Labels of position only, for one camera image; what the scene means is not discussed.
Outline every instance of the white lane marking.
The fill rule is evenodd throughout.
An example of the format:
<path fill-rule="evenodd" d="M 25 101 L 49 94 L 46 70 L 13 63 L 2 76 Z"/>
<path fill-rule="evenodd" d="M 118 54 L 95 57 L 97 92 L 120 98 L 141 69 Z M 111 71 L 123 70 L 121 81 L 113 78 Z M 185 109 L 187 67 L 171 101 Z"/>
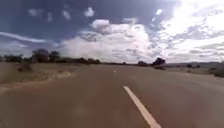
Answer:
<path fill-rule="evenodd" d="M 141 101 L 138 99 L 138 97 L 127 86 L 124 86 L 124 89 L 126 90 L 128 95 L 131 97 L 131 99 L 134 101 L 135 105 L 141 112 L 142 116 L 144 117 L 146 122 L 149 124 L 150 128 L 161 128 L 161 126 L 156 122 L 156 120 L 148 112 L 148 110 L 141 103 Z"/>

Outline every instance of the grass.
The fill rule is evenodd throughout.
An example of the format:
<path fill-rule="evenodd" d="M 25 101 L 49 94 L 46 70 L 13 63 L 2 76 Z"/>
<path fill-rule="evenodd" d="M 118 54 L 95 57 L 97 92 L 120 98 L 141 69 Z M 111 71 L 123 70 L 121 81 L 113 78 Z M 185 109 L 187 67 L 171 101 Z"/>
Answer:
<path fill-rule="evenodd" d="M 68 64 L 35 64 L 32 72 L 18 72 L 19 64 L 0 64 L 0 85 L 24 83 L 30 81 L 45 81 L 68 77 L 75 73 L 76 66 Z"/>
<path fill-rule="evenodd" d="M 187 72 L 193 74 L 209 75 L 209 68 L 187 68 L 187 67 L 170 67 L 166 68 L 167 71 Z"/>

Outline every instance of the asphalt road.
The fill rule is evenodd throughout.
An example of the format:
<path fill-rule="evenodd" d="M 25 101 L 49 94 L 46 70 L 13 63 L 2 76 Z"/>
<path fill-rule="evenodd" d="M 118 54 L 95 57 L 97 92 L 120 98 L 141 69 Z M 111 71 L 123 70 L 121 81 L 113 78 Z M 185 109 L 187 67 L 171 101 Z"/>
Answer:
<path fill-rule="evenodd" d="M 224 80 L 123 66 L 80 67 L 76 77 L 0 96 L 0 128 L 150 128 L 128 87 L 162 128 L 224 128 Z"/>

